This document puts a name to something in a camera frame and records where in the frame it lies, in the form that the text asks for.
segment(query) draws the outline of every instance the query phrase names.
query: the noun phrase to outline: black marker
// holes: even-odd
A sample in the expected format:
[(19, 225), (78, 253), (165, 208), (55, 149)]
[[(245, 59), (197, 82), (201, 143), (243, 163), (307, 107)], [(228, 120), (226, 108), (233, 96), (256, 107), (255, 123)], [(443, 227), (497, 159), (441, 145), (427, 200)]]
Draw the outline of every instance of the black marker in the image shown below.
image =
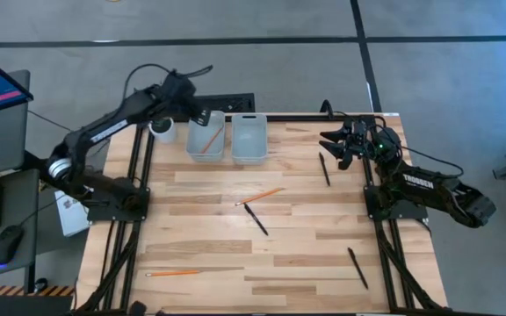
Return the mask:
[(357, 257), (355, 256), (355, 253), (352, 251), (351, 248), (349, 248), (349, 255), (351, 255), (351, 259), (355, 263), (355, 268), (357, 268), (358, 275), (360, 276), (360, 279), (362, 280), (362, 284), (364, 284), (365, 288), (368, 290), (368, 283), (366, 282), (365, 276), (362, 274), (362, 270), (358, 266)]
[(269, 233), (267, 233), (267, 230), (264, 229), (263, 224), (261, 224), (261, 222), (259, 221), (259, 219), (257, 218), (257, 216), (255, 216), (255, 213), (253, 211), (251, 211), (251, 209), (249, 208), (249, 205), (247, 205), (247, 203), (243, 203), (243, 206), (245, 206), (245, 211), (247, 211), (247, 213), (249, 213), (249, 215), (251, 215), (251, 217), (253, 218), (253, 220), (256, 221), (257, 225), (259, 225), (259, 227), (261, 228), (261, 230), (263, 231), (263, 233), (268, 236)]
[(323, 174), (325, 175), (325, 181), (327, 181), (327, 186), (331, 186), (331, 182), (329, 181), (329, 175), (327, 174), (327, 168), (325, 168), (325, 159), (323, 159), (322, 153), (320, 153), (320, 162), (322, 162)]

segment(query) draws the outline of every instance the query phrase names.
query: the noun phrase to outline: plastic bin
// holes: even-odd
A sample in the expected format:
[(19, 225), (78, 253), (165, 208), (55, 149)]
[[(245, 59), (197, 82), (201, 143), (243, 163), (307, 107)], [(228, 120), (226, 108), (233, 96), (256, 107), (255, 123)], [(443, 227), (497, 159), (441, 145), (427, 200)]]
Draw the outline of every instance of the plastic bin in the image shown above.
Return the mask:
[(262, 164), (269, 152), (267, 117), (263, 114), (235, 114), (232, 117), (232, 158), (241, 165)]
[[(207, 126), (200, 126), (189, 120), (189, 136), (186, 141), (186, 152), (195, 162), (219, 162), (224, 157), (226, 141), (226, 114), (223, 111), (212, 111)], [(220, 130), (212, 145), (201, 154), (202, 148)]]

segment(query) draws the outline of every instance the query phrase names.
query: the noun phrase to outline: black cable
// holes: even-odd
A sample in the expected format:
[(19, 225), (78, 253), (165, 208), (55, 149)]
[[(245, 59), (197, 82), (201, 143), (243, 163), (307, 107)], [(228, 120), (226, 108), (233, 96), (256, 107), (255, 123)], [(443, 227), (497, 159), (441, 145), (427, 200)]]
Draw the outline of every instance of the black cable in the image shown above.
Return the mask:
[(70, 128), (67, 128), (66, 126), (63, 126), (62, 124), (58, 124), (58, 123), (54, 122), (54, 121), (53, 121), (53, 120), (51, 120), (51, 119), (45, 118), (45, 117), (41, 116), (41, 115), (40, 115), (40, 114), (38, 114), (38, 113), (35, 113), (35, 112), (31, 111), (31, 110), (28, 110), (28, 112), (29, 112), (29, 113), (31, 113), (32, 115), (34, 115), (35, 117), (39, 118), (39, 119), (43, 119), (43, 120), (45, 120), (46, 122), (48, 122), (48, 123), (50, 123), (50, 124), (53, 124), (53, 125), (55, 125), (55, 126), (58, 126), (58, 127), (62, 128), (62, 129), (64, 129), (64, 130), (68, 131), (68, 132), (73, 132)]
[(345, 117), (349, 117), (350, 115), (343, 112), (343, 111), (333, 111), (333, 113), (339, 113), (339, 114), (343, 114)]
[(108, 143), (110, 143), (110, 142), (111, 142), (111, 139), (110, 139), (110, 138), (109, 138), (109, 139), (107, 139), (107, 140), (105, 140), (105, 143), (103, 143), (103, 145), (101, 145), (101, 147), (100, 147), (99, 149), (97, 149), (97, 151), (96, 151), (95, 153), (88, 155), (88, 156), (87, 156), (87, 158), (92, 158), (92, 157), (96, 156), (96, 155), (97, 155), (97, 154), (98, 154), (101, 150), (103, 150), (103, 148), (105, 148), (105, 146), (106, 146), (106, 145), (108, 145)]
[[(372, 145), (372, 151), (374, 152), (374, 157), (371, 157), (369, 152), (368, 152), (368, 148), (367, 148), (367, 145)], [(367, 138), (365, 138), (365, 142), (363, 144), (363, 147), (366, 151), (366, 155), (368, 156), (368, 158), (372, 159), (372, 160), (375, 160), (376, 157), (378, 156), (378, 154), (376, 153), (376, 146), (374, 146), (374, 144), (371, 142), (371, 141), (368, 141)]]
[(120, 100), (120, 107), (119, 109), (122, 108), (122, 105), (124, 104), (124, 101), (126, 100), (127, 98), (127, 91), (128, 91), (128, 84), (130, 83), (130, 79), (132, 78), (132, 76), (140, 69), (142, 68), (146, 68), (146, 67), (156, 67), (156, 68), (159, 68), (161, 70), (164, 70), (165, 72), (169, 73), (170, 71), (162, 66), (162, 65), (159, 65), (159, 64), (154, 64), (154, 63), (148, 63), (148, 64), (143, 64), (143, 65), (140, 65), (136, 68), (134, 68), (130, 74), (128, 74), (128, 77), (126, 78), (126, 80), (124, 81), (124, 89), (122, 90), (122, 99)]
[(380, 115), (374, 115), (374, 118), (381, 120), (382, 121), (382, 125), (384, 127), (387, 127), (386, 120), (384, 118), (382, 118)]
[(407, 147), (404, 147), (402, 146), (404, 149), (407, 149), (408, 151), (410, 152), (413, 152), (413, 153), (416, 153), (416, 154), (420, 154), (421, 156), (423, 157), (427, 157), (431, 160), (434, 160), (435, 162), (440, 162), (440, 163), (443, 163), (443, 164), (447, 164), (449, 166), (453, 166), (454, 168), (458, 169), (460, 172), (457, 174), (457, 175), (448, 175), (448, 176), (445, 176), (445, 175), (439, 175), (439, 177), (445, 177), (445, 178), (455, 178), (455, 177), (459, 177), (459, 176), (463, 176), (464, 175), (464, 170), (462, 169), (462, 167), (460, 167), (459, 165), (457, 165), (456, 163), (452, 163), (452, 162), (447, 162), (447, 161), (444, 161), (442, 159), (438, 159), (438, 158), (435, 158), (433, 156), (430, 156), (428, 154), (424, 154), (420, 151), (417, 151), (417, 150), (414, 150), (414, 149), (411, 149), (411, 148), (407, 148)]
[(30, 213), (30, 214), (29, 214), (27, 217), (25, 217), (25, 219), (23, 219), (23, 221), (21, 221), (18, 225), (19, 225), (19, 226), (22, 226), (22, 225), (23, 225), (23, 224), (24, 224), (24, 223), (25, 223), (25, 222), (26, 222), (29, 218), (31, 218), (32, 216), (34, 216), (34, 214), (36, 214), (37, 212), (40, 212), (40, 211), (42, 211), (42, 210), (44, 210), (44, 209), (46, 209), (46, 208), (48, 208), (48, 207), (52, 206), (54, 203), (57, 203), (57, 202), (58, 202), (61, 198), (66, 197), (66, 196), (67, 196), (67, 194), (65, 194), (65, 193), (64, 193), (64, 195), (62, 195), (61, 197), (58, 197), (58, 199), (56, 199), (56, 200), (55, 200), (55, 201), (53, 201), (52, 203), (48, 203), (47, 205), (44, 205), (44, 206), (40, 207), (38, 210), (36, 210), (36, 211), (34, 211), (34, 212)]

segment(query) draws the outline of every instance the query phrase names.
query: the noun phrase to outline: wooden tabletop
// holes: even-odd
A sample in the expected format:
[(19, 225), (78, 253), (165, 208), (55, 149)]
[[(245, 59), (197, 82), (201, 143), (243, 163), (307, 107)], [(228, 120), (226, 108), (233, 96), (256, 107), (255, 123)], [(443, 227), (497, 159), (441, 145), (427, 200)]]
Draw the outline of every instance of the wooden tabletop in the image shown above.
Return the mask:
[[(386, 120), (405, 145), (401, 119)], [(354, 160), (348, 170), (338, 170), (335, 159), (318, 145), (319, 132), (340, 126), (269, 123), (266, 162), (237, 166), (231, 159), (229, 123), (225, 157), (216, 163), (193, 162), (184, 150), (187, 124), (177, 124), (174, 144), (154, 146), (148, 182), (152, 198), (142, 225), (130, 302), (140, 300), (150, 312), (388, 311), (374, 226), (362, 193), (362, 162)], [(135, 127), (129, 127), (113, 137), (106, 175), (126, 175), (134, 133)], [(404, 157), (409, 161), (408, 153)], [(267, 228), (265, 236), (234, 203), (277, 187), (286, 189), (249, 204)], [(434, 300), (446, 305), (429, 233), (412, 219), (398, 223), (409, 270)], [(99, 284), (108, 228), (105, 222), (90, 228), (77, 282), (79, 305)], [(357, 255), (369, 290), (360, 281), (348, 247)], [(200, 273), (145, 276), (190, 269)], [(403, 306), (395, 269), (393, 275)], [(123, 279), (121, 272), (113, 306), (119, 305)]]

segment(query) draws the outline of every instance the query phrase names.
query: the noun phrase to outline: black robotic arm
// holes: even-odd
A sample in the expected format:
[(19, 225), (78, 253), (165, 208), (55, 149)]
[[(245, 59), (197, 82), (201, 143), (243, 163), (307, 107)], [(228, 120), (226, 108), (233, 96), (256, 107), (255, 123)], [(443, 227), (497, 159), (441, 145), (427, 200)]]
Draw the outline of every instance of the black robotic arm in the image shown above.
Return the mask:
[(189, 77), (172, 70), (163, 84), (136, 90), (115, 111), (67, 134), (50, 157), (38, 163), (40, 178), (88, 207), (102, 205), (117, 212), (144, 207), (145, 191), (135, 188), (131, 179), (111, 179), (87, 170), (85, 156), (90, 148), (132, 124), (147, 124), (183, 113), (198, 124), (207, 125), (210, 110), (196, 102), (196, 88)]
[(398, 135), (390, 127), (379, 126), (378, 131), (375, 118), (346, 117), (340, 130), (321, 133), (331, 141), (320, 141), (340, 160), (340, 169), (347, 169), (353, 156), (376, 162), (380, 185), (368, 188), (372, 201), (367, 201), (379, 209), (375, 220), (387, 219), (392, 208), (406, 200), (446, 212), (464, 226), (477, 228), (488, 223), (495, 212), (495, 205), (488, 197), (463, 184), (457, 176), (409, 166), (402, 159)]

